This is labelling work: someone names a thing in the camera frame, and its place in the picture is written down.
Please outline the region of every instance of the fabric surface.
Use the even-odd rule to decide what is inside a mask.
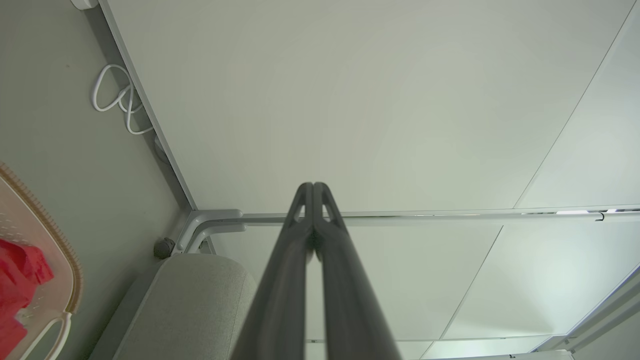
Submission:
[[[131,286],[90,359],[227,359],[255,289],[231,259],[172,256]]]
[[[39,284],[51,279],[40,249],[0,239],[0,359],[27,334],[15,314],[31,303]]]

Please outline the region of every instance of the basket handle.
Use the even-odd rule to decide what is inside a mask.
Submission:
[[[44,358],[45,360],[56,360],[58,355],[60,355],[62,348],[65,346],[65,343],[67,342],[67,337],[69,336],[69,330],[71,330],[71,313],[66,313],[66,312],[62,313],[60,314],[59,317],[51,320],[47,324],[47,326],[45,326],[44,329],[42,329],[38,337],[31,343],[27,351],[24,352],[20,360],[25,360],[27,356],[29,356],[29,353],[31,353],[33,348],[35,348],[38,342],[40,342],[44,334],[46,334],[47,331],[49,331],[49,329],[51,329],[53,324],[55,324],[56,322],[62,322],[60,326],[60,332],[58,333],[58,338],[56,339],[56,343],[51,348],[51,351],[49,351],[49,353],[47,354],[47,357]]]

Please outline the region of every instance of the metal frame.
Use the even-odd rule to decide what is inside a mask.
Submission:
[[[597,340],[640,312],[640,268],[637,268],[611,296],[568,334],[554,336],[538,350],[567,350],[571,353]]]
[[[149,102],[149,98],[147,97],[147,93],[144,87],[142,86],[142,82],[140,81],[140,78],[138,77],[138,72],[136,71],[136,68],[133,65],[133,61],[131,60],[131,56],[129,55],[127,47],[125,46],[125,42],[124,42],[124,39],[122,38],[122,34],[118,29],[118,25],[116,23],[115,16],[113,16],[113,11],[111,11],[109,1],[98,0],[98,3],[100,3],[100,7],[102,8],[104,18],[107,20],[107,24],[109,25],[111,34],[113,34],[113,40],[115,40],[116,45],[118,46],[118,50],[120,50],[120,54],[122,55],[122,61],[124,62],[125,67],[129,71],[129,75],[131,76],[133,85],[136,88],[138,97],[140,98],[142,105],[144,105],[145,107],[145,111],[147,112],[149,121],[154,127],[154,131],[158,136],[158,140],[162,145],[162,148],[166,154],[166,157],[169,159],[169,163],[171,164],[171,167],[173,169],[173,172],[175,173],[175,176],[178,178],[180,187],[182,187],[182,191],[184,192],[184,195],[187,197],[187,200],[189,201],[189,205],[191,206],[191,208],[197,209],[195,199],[193,198],[193,196],[191,195],[191,192],[189,191],[187,182],[184,180],[184,176],[182,176],[180,167],[178,166],[177,161],[175,161],[175,156],[173,156],[173,153],[171,152],[171,148],[169,147],[169,144],[166,141],[166,137],[164,136],[164,133],[158,123],[156,113],[154,113],[154,110],[151,107],[151,103]]]
[[[521,224],[530,222],[636,222],[640,221],[640,211],[620,211],[606,213],[604,211],[586,214],[530,213],[531,209],[517,210],[523,212],[494,213],[489,211],[459,211],[448,215],[451,211],[438,213],[435,211],[410,215],[379,215],[381,213],[357,213],[358,216],[344,216],[349,226],[418,226],[437,223],[484,223],[484,224]],[[281,226],[286,221],[282,214],[242,214],[237,209],[229,210],[194,210],[176,241],[173,253],[197,252],[202,242],[214,233],[231,233],[246,230],[247,226]],[[222,227],[222,224],[236,224],[237,227]]]

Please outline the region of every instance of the metal bracket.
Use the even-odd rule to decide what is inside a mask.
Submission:
[[[194,235],[198,232],[202,232],[205,229],[198,228],[206,223],[211,222],[213,220],[223,220],[223,219],[231,219],[231,218],[240,218],[242,217],[242,211],[238,209],[229,209],[229,210],[194,210],[189,214],[184,227],[182,228],[182,232],[178,237],[178,241],[176,241],[175,248],[173,248],[172,254],[183,253],[192,242]],[[242,230],[233,230],[233,227],[229,227],[226,229],[231,229],[232,231],[214,231],[213,233],[226,233],[226,232],[234,232],[234,231],[244,231]]]
[[[201,224],[196,228],[196,231],[194,232],[195,235],[192,237],[189,245],[187,245],[185,252],[187,254],[197,253],[198,249],[200,248],[200,244],[202,244],[202,242],[206,238],[210,237],[213,234],[240,233],[245,230],[246,225],[243,223],[230,224],[224,222],[216,222],[215,220],[205,222],[204,224]]]

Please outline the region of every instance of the ceiling panel seam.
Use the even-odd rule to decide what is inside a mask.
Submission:
[[[589,89],[589,86],[591,85],[591,82],[593,81],[593,79],[596,77],[596,75],[598,74],[598,70],[600,70],[600,67],[602,66],[603,62],[605,61],[605,59],[607,58],[607,55],[609,55],[609,51],[611,50],[611,48],[613,47],[613,45],[616,43],[616,39],[618,38],[618,35],[620,35],[620,31],[622,30],[622,28],[624,27],[625,23],[627,22],[627,19],[629,18],[629,14],[631,14],[631,11],[634,9],[634,6],[636,5],[636,1],[634,1],[634,3],[631,5],[631,8],[629,9],[629,11],[627,12],[627,16],[625,16],[625,20],[622,22],[622,24],[620,25],[620,28],[618,29],[618,32],[616,32],[616,36],[613,38],[613,40],[611,41],[611,44],[609,44],[609,48],[607,48],[607,52],[604,54],[604,56],[602,57],[602,60],[600,60],[600,63],[598,64],[598,67],[596,68],[595,72],[593,73],[593,76],[591,77],[591,79],[589,80],[589,83],[587,84],[587,87],[584,89],[584,91],[582,92],[582,95],[580,95],[580,99],[578,99],[578,102],[576,103],[576,105],[573,107],[573,110],[571,111],[571,114],[569,114],[569,117],[566,119],[566,122],[564,123],[564,125],[562,126],[562,129],[560,129],[560,132],[558,133],[558,136],[556,137],[556,139],[554,140],[554,143],[551,144],[551,147],[549,148],[549,151],[547,151],[547,153],[545,154],[545,157],[542,159],[542,162],[540,163],[540,165],[538,165],[538,168],[536,169],[536,171],[534,172],[533,176],[531,177],[531,180],[529,180],[529,182],[527,183],[527,186],[524,188],[524,190],[522,191],[522,193],[520,194],[520,197],[518,198],[518,200],[516,201],[516,203],[513,205],[513,209],[517,208],[518,205],[520,204],[520,201],[522,201],[522,198],[524,197],[524,195],[527,193],[527,190],[529,189],[529,187],[531,186],[531,184],[533,183],[534,179],[536,178],[536,175],[538,175],[538,172],[540,171],[540,168],[542,167],[542,164],[545,163],[545,160],[547,159],[547,156],[551,153],[551,150],[553,150],[554,145],[556,144],[556,142],[558,141],[558,139],[560,138],[560,136],[562,135],[562,132],[564,131],[566,125],[569,123],[569,121],[571,120],[571,117],[573,116],[573,113],[575,112],[575,110],[578,108],[578,105],[580,104],[580,102],[582,101],[582,98],[584,97],[584,94],[587,92],[587,90]]]
[[[419,359],[422,359],[422,358],[423,358],[423,357],[424,357],[424,356],[429,352],[429,349],[431,349],[431,347],[432,347],[432,346],[433,346],[433,344],[435,344],[435,343],[436,343],[435,341],[434,341],[434,342],[432,342],[432,343],[430,343],[430,344],[429,344],[429,346],[427,347],[427,350],[425,350],[425,351],[422,353],[422,355],[420,355]]]
[[[467,298],[467,295],[469,294],[469,291],[471,290],[471,287],[474,284],[474,281],[476,281],[476,277],[478,276],[478,274],[480,274],[480,270],[482,270],[482,266],[484,265],[484,262],[486,261],[486,259],[489,257],[489,254],[491,253],[491,249],[493,249],[493,246],[495,245],[495,242],[498,240],[498,237],[500,237],[500,233],[502,232],[503,228],[504,228],[504,226],[500,226],[500,230],[498,230],[498,233],[495,235],[495,239],[493,239],[493,243],[491,243],[491,247],[489,247],[489,251],[486,252],[486,255],[484,256],[484,259],[482,260],[482,263],[480,264],[480,267],[478,267],[478,271],[474,275],[474,278],[471,280],[471,283],[469,284],[469,287],[467,288],[464,296],[462,296],[462,299],[460,300],[460,303],[458,304],[458,307],[456,308],[456,310],[454,311],[453,315],[451,316],[451,319],[449,320],[449,323],[447,324],[447,326],[442,331],[442,333],[440,335],[440,340],[442,340],[442,338],[445,336],[445,334],[447,334],[447,330],[449,330],[449,327],[451,326],[453,321],[456,319],[456,316],[458,315],[458,311],[460,311],[460,308],[462,307],[462,304],[464,304],[465,299]]]

